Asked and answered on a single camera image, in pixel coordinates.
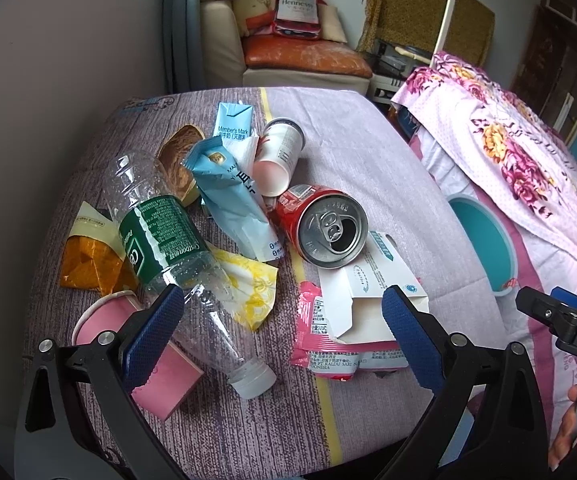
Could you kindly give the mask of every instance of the orange sofa cushion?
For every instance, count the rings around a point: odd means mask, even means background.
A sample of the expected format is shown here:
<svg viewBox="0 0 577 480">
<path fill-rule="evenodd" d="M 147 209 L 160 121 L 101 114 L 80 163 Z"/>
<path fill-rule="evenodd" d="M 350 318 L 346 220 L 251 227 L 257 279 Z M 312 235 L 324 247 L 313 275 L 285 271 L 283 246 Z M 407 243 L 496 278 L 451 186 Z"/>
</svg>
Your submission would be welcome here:
<svg viewBox="0 0 577 480">
<path fill-rule="evenodd" d="M 373 76 L 368 63 L 345 44 L 310 41 L 280 36 L 243 38 L 242 47 L 248 68 L 277 68 L 301 72 Z"/>
</svg>

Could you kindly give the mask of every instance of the can opening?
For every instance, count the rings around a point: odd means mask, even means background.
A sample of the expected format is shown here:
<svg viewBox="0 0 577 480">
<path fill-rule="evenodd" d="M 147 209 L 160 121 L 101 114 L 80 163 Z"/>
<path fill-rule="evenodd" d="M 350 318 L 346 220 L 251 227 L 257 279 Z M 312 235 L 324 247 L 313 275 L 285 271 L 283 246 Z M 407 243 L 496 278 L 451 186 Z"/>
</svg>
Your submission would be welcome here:
<svg viewBox="0 0 577 480">
<path fill-rule="evenodd" d="M 357 235 L 357 225 L 350 218 L 343 218 L 341 220 L 342 232 L 339 238 L 334 242 L 331 242 L 331 249 L 336 253 L 343 253 L 347 251 L 353 242 L 355 241 L 355 236 Z"/>
</svg>

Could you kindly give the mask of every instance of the beige sofa armrest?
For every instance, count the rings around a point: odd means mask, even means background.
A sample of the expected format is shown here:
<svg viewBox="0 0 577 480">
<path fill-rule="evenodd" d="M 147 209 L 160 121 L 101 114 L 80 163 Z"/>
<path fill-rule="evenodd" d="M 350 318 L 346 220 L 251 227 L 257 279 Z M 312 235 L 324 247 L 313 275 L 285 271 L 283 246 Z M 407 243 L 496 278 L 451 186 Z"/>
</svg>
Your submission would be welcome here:
<svg viewBox="0 0 577 480">
<path fill-rule="evenodd" d="M 243 86 L 246 63 L 230 1 L 206 2 L 200 7 L 206 87 Z"/>
</svg>

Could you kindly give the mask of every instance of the pink paper cup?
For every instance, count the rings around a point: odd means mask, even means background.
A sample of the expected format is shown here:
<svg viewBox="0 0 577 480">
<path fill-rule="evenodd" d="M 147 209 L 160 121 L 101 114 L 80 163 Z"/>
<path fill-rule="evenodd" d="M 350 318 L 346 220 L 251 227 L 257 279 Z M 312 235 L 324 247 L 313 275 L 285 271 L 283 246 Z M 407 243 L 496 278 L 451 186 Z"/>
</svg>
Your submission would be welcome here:
<svg viewBox="0 0 577 480">
<path fill-rule="evenodd" d="M 142 304 L 130 290 L 100 298 L 77 321 L 71 338 L 72 344 L 88 344 L 105 330 L 118 332 L 136 310 L 142 310 Z M 146 384 L 135 388 L 131 396 L 139 406 L 161 420 L 166 420 L 193 389 L 203 373 L 169 342 Z"/>
</svg>

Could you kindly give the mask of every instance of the gray tablecloth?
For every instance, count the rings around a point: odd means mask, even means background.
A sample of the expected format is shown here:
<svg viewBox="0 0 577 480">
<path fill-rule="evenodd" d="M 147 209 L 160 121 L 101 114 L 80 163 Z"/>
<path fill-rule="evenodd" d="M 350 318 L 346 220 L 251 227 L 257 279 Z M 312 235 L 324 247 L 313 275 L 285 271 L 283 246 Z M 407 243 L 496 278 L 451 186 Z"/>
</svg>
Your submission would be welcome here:
<svg viewBox="0 0 577 480">
<path fill-rule="evenodd" d="M 254 126 L 264 110 L 302 125 L 306 147 L 293 182 L 341 189 L 366 210 L 371 228 L 388 232 L 430 298 L 430 311 L 450 333 L 475 344 L 503 348 L 507 338 L 488 280 L 457 218 L 417 158 L 365 98 L 319 89 L 224 89 L 131 102 L 108 118 L 67 184 L 46 234 L 32 283 L 25 334 L 26 355 L 52 336 L 60 344 L 82 312 L 98 298 L 93 291 L 60 288 L 61 254 L 83 200 L 104 207 L 102 172 L 123 150 L 152 153 L 187 123 L 209 135 L 220 101 L 252 104 Z M 199 208 L 191 213 L 204 237 L 233 250 L 232 241 Z M 206 375 L 166 422 L 144 413 L 172 457 L 191 476 L 256 480 L 305 474 L 346 462 L 407 436 L 431 395 L 410 370 L 379 378 L 357 374 L 340 383 L 315 380 L 288 362 L 295 335 L 300 262 L 280 265 L 274 310 L 256 333 L 257 350 L 278 375 L 266 394 L 240 399 L 226 378 Z M 318 283 L 316 269 L 303 267 Z M 113 440 L 90 388 L 84 401 L 105 447 Z"/>
</svg>

